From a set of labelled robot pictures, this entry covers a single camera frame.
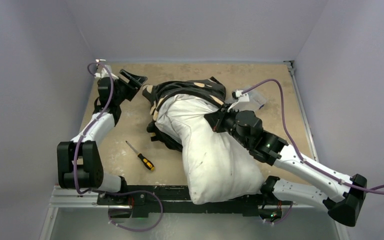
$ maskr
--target black garment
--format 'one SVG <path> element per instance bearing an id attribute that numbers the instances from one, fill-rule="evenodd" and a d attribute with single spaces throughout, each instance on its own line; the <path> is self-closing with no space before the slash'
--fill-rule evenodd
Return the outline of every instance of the black garment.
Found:
<path id="1" fill-rule="evenodd" d="M 182 145 L 155 126 L 158 111 L 163 103 L 178 94 L 196 96 L 221 107 L 226 99 L 226 88 L 213 76 L 205 80 L 167 81 L 158 85 L 143 86 L 142 95 L 151 103 L 149 114 L 152 115 L 152 121 L 146 128 L 146 131 L 151 133 L 151 141 L 161 141 L 167 148 L 181 152 Z"/>

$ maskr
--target robotic arm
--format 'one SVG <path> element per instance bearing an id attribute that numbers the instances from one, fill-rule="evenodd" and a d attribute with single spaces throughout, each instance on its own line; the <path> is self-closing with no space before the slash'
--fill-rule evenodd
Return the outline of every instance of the robotic arm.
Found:
<path id="1" fill-rule="evenodd" d="M 224 104 L 217 112 L 204 116 L 212 130 L 217 133 L 228 132 L 257 161 L 284 169 L 313 185 L 293 183 L 269 176 L 261 187 L 261 193 L 277 201 L 294 201 L 314 206 L 326 211 L 331 218 L 341 224 L 355 226 L 366 193 L 344 183 L 365 188 L 366 178 L 359 174 L 351 177 L 334 171 L 302 153 L 300 159 L 294 146 L 263 129 L 262 120 L 256 117 L 253 111 L 233 110 L 234 104 Z M 334 181 L 316 169 L 343 181 Z"/>
<path id="2" fill-rule="evenodd" d="M 131 101 L 148 78 L 133 75 L 123 69 L 120 74 L 126 81 L 111 73 L 112 82 L 105 68 L 102 69 L 102 73 L 95 74 L 99 78 L 97 81 L 99 97 L 94 102 L 92 119 L 71 141 L 59 143 L 56 153 L 58 182 L 61 188 L 76 188 L 76 176 L 79 188 L 110 193 L 127 192 L 124 177 L 104 172 L 98 146 L 119 122 L 122 114 L 120 104 L 124 100 Z M 77 161 L 75 155 L 83 159 L 82 165 L 75 166 L 73 163 Z"/>

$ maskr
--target white connector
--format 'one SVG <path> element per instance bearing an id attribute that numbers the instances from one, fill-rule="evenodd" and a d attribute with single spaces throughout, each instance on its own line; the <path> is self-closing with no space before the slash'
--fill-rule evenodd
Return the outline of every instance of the white connector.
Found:
<path id="1" fill-rule="evenodd" d="M 116 79 L 119 79 L 119 77 L 117 75 L 115 75 L 113 72 L 113 70 L 111 69 L 111 66 L 110 65 L 105 65 L 105 67 L 109 70 L 109 72 L 111 73 L 111 76 L 114 80 Z M 100 73 L 96 72 L 95 73 L 95 78 L 96 79 L 102 79 L 102 78 L 105 78 L 105 77 L 108 77 L 109 74 L 107 72 L 107 70 L 105 70 L 105 68 L 102 68 Z"/>
<path id="2" fill-rule="evenodd" d="M 250 96 L 248 95 L 248 93 L 242 94 L 243 90 L 235 90 L 234 92 L 237 100 L 232 103 L 232 105 L 230 105 L 229 109 L 227 110 L 228 112 L 230 112 L 230 110 L 238 103 L 245 103 L 250 101 Z"/>

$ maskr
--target screwdriver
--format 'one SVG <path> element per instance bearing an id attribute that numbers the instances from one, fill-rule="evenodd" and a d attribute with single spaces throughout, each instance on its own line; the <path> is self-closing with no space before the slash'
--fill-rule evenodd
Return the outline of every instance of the screwdriver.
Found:
<path id="1" fill-rule="evenodd" d="M 126 141 L 127 145 L 137 154 L 137 157 L 142 161 L 145 167 L 151 171 L 155 170 L 155 166 L 152 164 L 150 160 L 142 155 L 142 153 L 138 152 L 128 141 Z"/>

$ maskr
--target white wall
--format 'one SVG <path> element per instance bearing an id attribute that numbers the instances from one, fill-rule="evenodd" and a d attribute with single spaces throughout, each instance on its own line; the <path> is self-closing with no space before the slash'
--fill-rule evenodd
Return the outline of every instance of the white wall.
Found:
<path id="1" fill-rule="evenodd" d="M 36 240 L 93 60 L 63 0 L 0 0 L 0 240 Z"/>
<path id="2" fill-rule="evenodd" d="M 320 162 L 384 184 L 384 0 L 329 0 L 295 65 Z M 384 239 L 384 196 L 349 232 Z"/>
<path id="3" fill-rule="evenodd" d="M 293 60 L 327 0 L 67 0 L 96 58 Z"/>

